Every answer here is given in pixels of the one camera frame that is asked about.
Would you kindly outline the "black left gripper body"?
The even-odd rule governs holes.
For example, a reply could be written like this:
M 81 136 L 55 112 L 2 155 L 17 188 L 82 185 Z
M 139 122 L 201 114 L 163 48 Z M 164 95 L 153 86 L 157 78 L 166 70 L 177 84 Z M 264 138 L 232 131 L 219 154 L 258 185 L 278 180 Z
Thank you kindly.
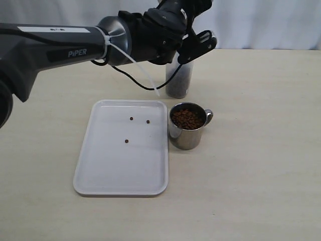
M 131 36 L 131 57 L 156 65 L 172 62 L 196 17 L 212 7 L 212 1 L 161 1 L 143 14 L 119 11 Z

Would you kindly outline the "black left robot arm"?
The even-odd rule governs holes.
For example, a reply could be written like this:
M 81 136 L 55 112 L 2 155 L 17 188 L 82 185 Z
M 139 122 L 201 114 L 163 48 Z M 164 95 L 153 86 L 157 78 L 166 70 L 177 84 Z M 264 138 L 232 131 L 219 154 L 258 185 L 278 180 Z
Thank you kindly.
M 196 17 L 212 1 L 159 1 L 140 13 L 120 11 L 97 26 L 1 24 L 1 124 L 9 119 L 13 98 L 28 100 L 39 72 L 90 61 L 120 66 L 148 61 L 166 65 L 175 56 L 181 65 L 212 51 L 212 31 L 196 34 Z

